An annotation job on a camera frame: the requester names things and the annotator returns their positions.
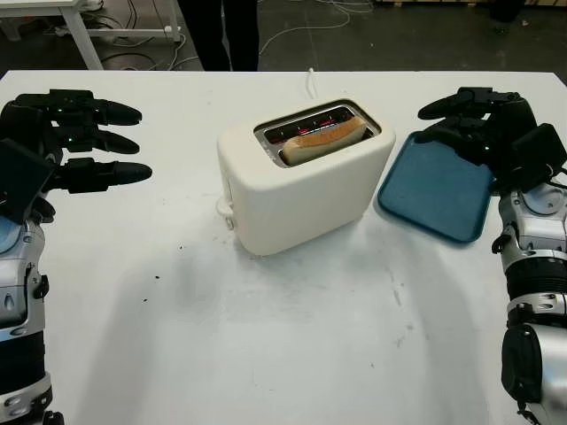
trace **blue tray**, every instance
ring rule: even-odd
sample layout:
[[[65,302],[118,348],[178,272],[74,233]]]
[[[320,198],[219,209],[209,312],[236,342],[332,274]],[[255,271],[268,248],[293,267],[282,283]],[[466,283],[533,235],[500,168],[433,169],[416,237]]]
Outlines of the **blue tray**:
[[[387,212],[452,241],[478,239],[493,176],[442,143],[419,144],[410,135],[378,191]]]

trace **desk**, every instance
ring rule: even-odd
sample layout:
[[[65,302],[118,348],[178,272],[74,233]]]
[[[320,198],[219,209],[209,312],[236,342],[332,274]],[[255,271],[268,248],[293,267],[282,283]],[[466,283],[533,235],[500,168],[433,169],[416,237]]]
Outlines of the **desk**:
[[[417,110],[463,85],[520,92],[567,141],[567,88],[553,74],[315,80],[322,98],[351,97],[393,125],[389,165],[425,127]],[[46,366],[51,408],[68,423],[525,424],[500,384],[509,300],[491,254],[495,200],[484,234],[464,247],[370,206],[355,223],[257,258],[215,213],[215,139],[268,108],[303,104],[305,73],[9,72],[0,104],[49,88],[139,108],[139,126],[114,131],[142,147],[123,159],[154,171],[106,193],[50,194]]]
[[[0,18],[18,16],[61,15],[81,53],[88,69],[104,69],[97,51],[90,40],[91,36],[119,35],[124,37],[167,37],[176,42],[180,40],[175,15],[175,0],[168,0],[169,29],[116,29],[87,30],[82,22],[80,6],[82,0],[0,0]]]

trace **dark floor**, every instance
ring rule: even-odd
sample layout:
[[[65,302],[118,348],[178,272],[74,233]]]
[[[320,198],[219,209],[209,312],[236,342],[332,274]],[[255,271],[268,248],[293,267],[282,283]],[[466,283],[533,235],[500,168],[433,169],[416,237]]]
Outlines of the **dark floor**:
[[[140,15],[137,27],[158,27],[151,1],[134,2]],[[162,3],[158,1],[158,6],[165,19]],[[332,4],[315,0],[263,0],[259,12],[260,45],[284,29],[334,26],[347,19]],[[103,13],[126,23],[127,1],[105,0]],[[0,35],[0,76],[9,69],[84,69],[73,40],[44,35],[47,27],[44,22],[29,24],[21,42],[8,42]],[[165,40],[127,49],[98,39],[96,47],[101,58],[123,51],[145,53],[158,63],[157,69],[166,69],[173,53],[173,45]],[[180,58],[194,55],[189,39]],[[151,65],[149,59],[139,57],[105,61],[108,69],[147,69]],[[515,22],[501,24],[484,7],[379,5],[368,13],[350,13],[350,22],[340,29],[302,29],[281,35],[260,58],[262,71],[300,71],[311,66],[319,71],[548,71],[567,84],[567,10],[525,8]],[[201,66],[192,60],[178,69],[199,70]]]

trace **black pants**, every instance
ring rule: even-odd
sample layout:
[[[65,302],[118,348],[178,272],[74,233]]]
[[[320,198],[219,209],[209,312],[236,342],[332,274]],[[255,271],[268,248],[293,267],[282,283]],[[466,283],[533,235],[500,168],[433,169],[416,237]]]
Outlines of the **black pants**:
[[[178,0],[206,71],[258,70],[258,0]],[[222,45],[221,3],[230,60]]]

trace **white toaster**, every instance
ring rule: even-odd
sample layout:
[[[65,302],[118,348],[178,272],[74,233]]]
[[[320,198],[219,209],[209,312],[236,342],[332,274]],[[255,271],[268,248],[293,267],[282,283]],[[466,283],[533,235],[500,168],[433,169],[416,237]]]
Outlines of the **white toaster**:
[[[288,139],[352,117],[366,121],[361,141],[296,166],[284,162]],[[286,250],[362,216],[394,141],[386,123],[348,99],[232,128],[217,144],[224,188],[217,211],[249,252]]]

